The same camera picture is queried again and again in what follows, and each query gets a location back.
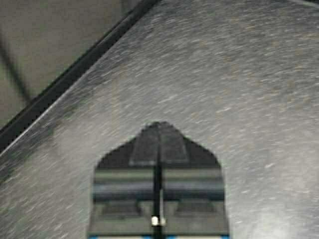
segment gray wall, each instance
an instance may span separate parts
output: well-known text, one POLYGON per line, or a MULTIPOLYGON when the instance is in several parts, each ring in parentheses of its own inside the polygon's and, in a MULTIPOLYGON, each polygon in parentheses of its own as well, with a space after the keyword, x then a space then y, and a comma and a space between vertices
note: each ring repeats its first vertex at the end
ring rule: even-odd
MULTIPOLYGON (((139 0, 2 0, 0 33, 37 96, 139 0)), ((25 107, 0 66, 0 127, 25 107)))

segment metal edge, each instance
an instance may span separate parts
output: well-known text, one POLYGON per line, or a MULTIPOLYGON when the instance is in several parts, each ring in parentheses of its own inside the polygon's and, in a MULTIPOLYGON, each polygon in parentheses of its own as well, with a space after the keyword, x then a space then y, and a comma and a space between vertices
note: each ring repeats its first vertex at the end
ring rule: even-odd
POLYGON ((142 0, 0 130, 0 154, 160 0, 142 0))

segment metal sheet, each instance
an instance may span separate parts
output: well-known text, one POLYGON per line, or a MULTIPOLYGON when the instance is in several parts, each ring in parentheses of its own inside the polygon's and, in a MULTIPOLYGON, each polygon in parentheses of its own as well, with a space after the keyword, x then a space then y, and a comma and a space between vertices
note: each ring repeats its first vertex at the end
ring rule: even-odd
POLYGON ((232 238, 319 237, 318 46, 314 8, 163 0, 1 156, 0 237, 85 238, 93 166, 153 120, 216 153, 232 238))

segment black strip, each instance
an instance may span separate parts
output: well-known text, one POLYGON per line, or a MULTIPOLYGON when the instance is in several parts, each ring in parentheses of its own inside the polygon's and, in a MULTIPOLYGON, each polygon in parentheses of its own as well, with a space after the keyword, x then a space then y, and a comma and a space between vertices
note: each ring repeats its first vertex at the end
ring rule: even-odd
POLYGON ((0 131, 0 152, 23 133, 158 1, 160 0, 142 0, 138 3, 119 24, 104 35, 48 88, 33 99, 29 106, 3 127, 0 131))
POLYGON ((9 71, 11 75, 11 79, 14 87, 19 92, 22 99, 28 104, 31 102, 31 94, 28 91, 26 85, 24 84, 21 75, 18 72, 18 69, 15 67, 12 58, 7 50, 6 44, 0 33, 0 58, 3 60, 6 69, 9 71))
POLYGON ((163 239, 163 228, 161 225, 163 217, 163 187, 162 187, 162 165, 160 158, 157 158, 156 164, 154 166, 154 178, 153 178, 153 217, 157 217, 159 224, 153 226, 153 238, 154 239, 163 239))

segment scratched metal panel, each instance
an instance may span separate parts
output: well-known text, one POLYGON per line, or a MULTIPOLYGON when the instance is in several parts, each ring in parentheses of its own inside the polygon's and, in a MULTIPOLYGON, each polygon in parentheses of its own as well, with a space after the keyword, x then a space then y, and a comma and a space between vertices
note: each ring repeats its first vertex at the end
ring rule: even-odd
POLYGON ((0 237, 83 239, 93 166, 167 120, 218 156, 233 238, 318 238, 318 46, 315 8, 163 0, 1 156, 0 237))

